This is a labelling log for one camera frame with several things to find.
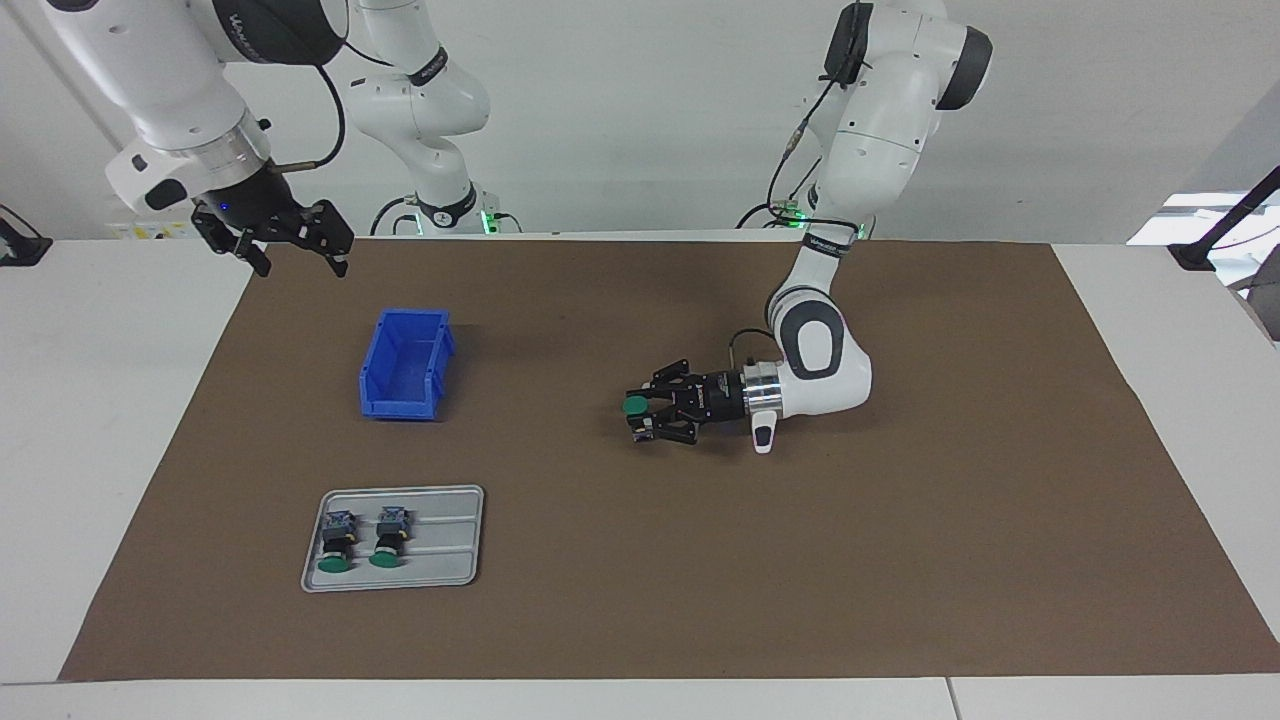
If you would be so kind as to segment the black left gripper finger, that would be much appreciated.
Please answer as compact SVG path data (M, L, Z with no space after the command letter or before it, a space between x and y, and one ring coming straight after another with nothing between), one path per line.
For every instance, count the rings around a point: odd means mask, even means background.
M627 397L675 397L703 386L703 375L691 372L687 359L680 359L652 373L648 382L627 389Z
M700 423L682 413L628 414L628 428L636 443L664 439L681 445L695 445Z

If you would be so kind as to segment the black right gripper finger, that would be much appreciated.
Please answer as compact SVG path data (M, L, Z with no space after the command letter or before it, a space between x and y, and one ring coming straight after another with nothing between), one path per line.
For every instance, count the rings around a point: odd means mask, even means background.
M283 233L287 242L323 258L337 278L346 278L355 232L332 201L285 211Z
M216 255L232 255L248 264L257 277L269 277L271 261L264 250L255 243L251 231L236 234L207 205L196 205L192 211L192 224L205 243Z

